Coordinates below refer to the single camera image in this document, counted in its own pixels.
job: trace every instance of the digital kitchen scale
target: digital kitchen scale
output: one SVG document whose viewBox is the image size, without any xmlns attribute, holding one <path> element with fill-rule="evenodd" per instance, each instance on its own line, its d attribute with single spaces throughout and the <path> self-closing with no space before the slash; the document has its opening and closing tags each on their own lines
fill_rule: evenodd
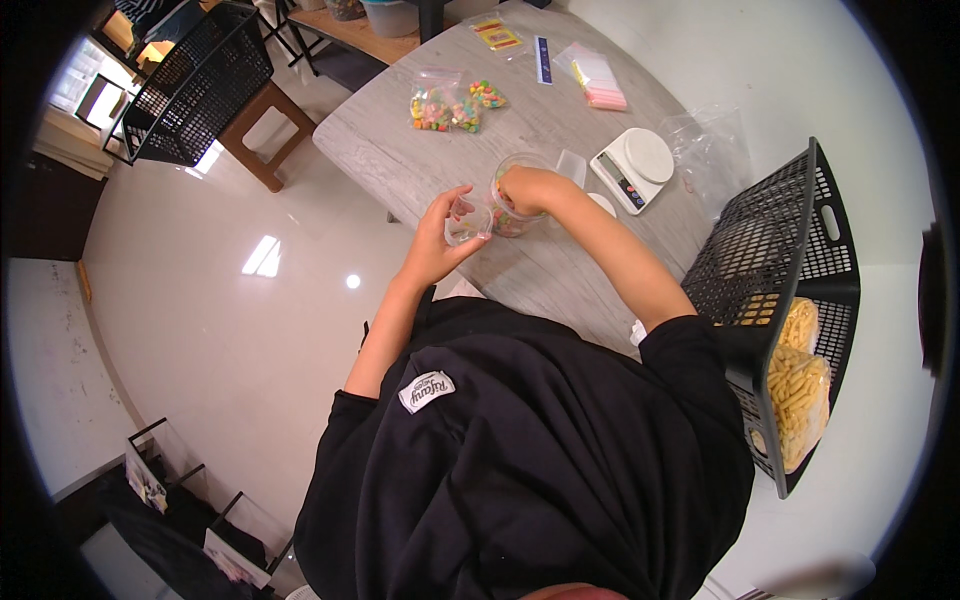
<svg viewBox="0 0 960 600">
<path fill-rule="evenodd" d="M 659 135 L 634 127 L 592 158 L 590 168 L 627 212 L 637 215 L 673 176 L 673 155 Z"/>
</svg>

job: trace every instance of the blue ruler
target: blue ruler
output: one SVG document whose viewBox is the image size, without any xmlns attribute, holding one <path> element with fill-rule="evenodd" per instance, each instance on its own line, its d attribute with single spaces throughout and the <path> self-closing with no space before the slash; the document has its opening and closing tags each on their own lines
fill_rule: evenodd
<svg viewBox="0 0 960 600">
<path fill-rule="evenodd" d="M 550 53 L 546 49 L 546 37 L 534 36 L 534 48 L 537 51 L 537 81 L 553 85 L 550 77 Z"/>
</svg>

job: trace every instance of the gray wooden table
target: gray wooden table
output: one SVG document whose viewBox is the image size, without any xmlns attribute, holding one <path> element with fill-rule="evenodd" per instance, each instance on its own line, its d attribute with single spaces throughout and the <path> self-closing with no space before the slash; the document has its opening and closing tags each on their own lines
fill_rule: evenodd
<svg viewBox="0 0 960 600">
<path fill-rule="evenodd" d="M 323 120 L 314 143 L 397 218 L 415 227 L 446 189 L 490 184 L 497 164 L 516 152 L 555 163 L 567 148 L 589 160 L 630 127 L 655 130 L 684 108 L 646 70 L 606 37 L 570 14 L 540 11 L 519 0 L 500 5 L 503 17 L 528 43 L 548 39 L 551 57 L 573 41 L 607 55 L 629 108 L 589 108 L 577 83 L 553 69 L 554 84 L 538 84 L 533 54 L 504 62 L 466 26 L 431 39 L 365 85 Z M 480 133 L 424 132 L 409 125 L 410 90 L 425 65 L 466 68 L 487 79 L 509 101 L 487 111 Z M 630 216 L 588 170 L 587 192 L 611 198 L 617 216 L 660 257 L 679 280 L 709 234 L 696 198 L 676 174 L 640 215 Z M 494 238 L 460 267 L 488 298 L 515 310 L 567 324 L 584 339 L 637 357 L 628 336 L 635 317 L 606 276 L 552 220 L 522 237 Z"/>
</svg>

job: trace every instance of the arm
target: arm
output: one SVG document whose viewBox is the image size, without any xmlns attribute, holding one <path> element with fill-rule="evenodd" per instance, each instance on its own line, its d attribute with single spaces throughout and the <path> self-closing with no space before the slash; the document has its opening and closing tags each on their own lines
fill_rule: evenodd
<svg viewBox="0 0 960 600">
<path fill-rule="evenodd" d="M 472 188 L 463 185 L 447 190 L 427 207 L 403 266 L 380 302 L 367 341 L 344 384 L 344 392 L 368 398 L 380 396 L 383 375 L 410 341 L 423 292 L 486 243 L 486 239 L 475 237 L 461 246 L 451 247 L 444 239 L 444 220 L 450 206 L 459 194 L 467 194 Z"/>
<path fill-rule="evenodd" d="M 500 189 L 521 212 L 545 210 L 564 226 L 648 332 L 674 317 L 697 314 L 657 256 L 573 181 L 552 171 L 513 167 Z"/>
</svg>

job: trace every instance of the black wire basket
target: black wire basket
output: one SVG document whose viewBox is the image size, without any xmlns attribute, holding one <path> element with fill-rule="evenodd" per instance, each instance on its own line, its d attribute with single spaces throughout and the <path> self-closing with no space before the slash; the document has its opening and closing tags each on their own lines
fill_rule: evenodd
<svg viewBox="0 0 960 600">
<path fill-rule="evenodd" d="M 767 391 L 767 367 L 795 296 L 819 311 L 814 354 L 830 365 L 830 412 L 850 357 L 860 273 L 850 224 L 820 144 L 730 200 L 681 284 L 697 311 L 716 326 L 727 380 L 740 400 L 744 436 L 757 463 L 790 494 L 814 450 L 786 474 Z M 763 308 L 748 304 L 762 297 Z M 767 453 L 753 444 L 763 436 Z"/>
<path fill-rule="evenodd" d="M 253 6 L 221 2 L 180 41 L 124 113 L 131 162 L 197 164 L 274 74 Z"/>
</svg>

